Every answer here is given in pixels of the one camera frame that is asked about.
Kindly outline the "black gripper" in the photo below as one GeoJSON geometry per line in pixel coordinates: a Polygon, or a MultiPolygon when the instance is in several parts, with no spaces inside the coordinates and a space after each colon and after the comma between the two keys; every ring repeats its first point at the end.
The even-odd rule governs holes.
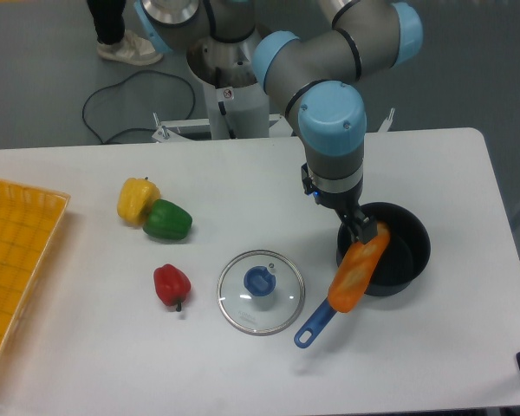
{"type": "Polygon", "coordinates": [[[377,221],[360,207],[363,165],[346,178],[327,179],[315,174],[307,164],[301,167],[302,187],[318,205],[334,210],[341,221],[337,243],[369,243],[377,236],[377,221]]]}

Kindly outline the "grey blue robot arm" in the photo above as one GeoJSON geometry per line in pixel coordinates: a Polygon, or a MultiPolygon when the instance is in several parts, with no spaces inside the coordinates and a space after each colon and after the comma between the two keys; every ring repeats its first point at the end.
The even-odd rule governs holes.
{"type": "Polygon", "coordinates": [[[367,116],[354,84],[416,56],[417,11],[388,1],[322,1],[330,28],[303,41],[270,31],[252,1],[138,1],[153,46],[182,51],[203,85],[212,135],[261,137],[275,104],[300,138],[304,191],[334,210],[353,241],[367,243],[376,222],[360,207],[367,116]]]}

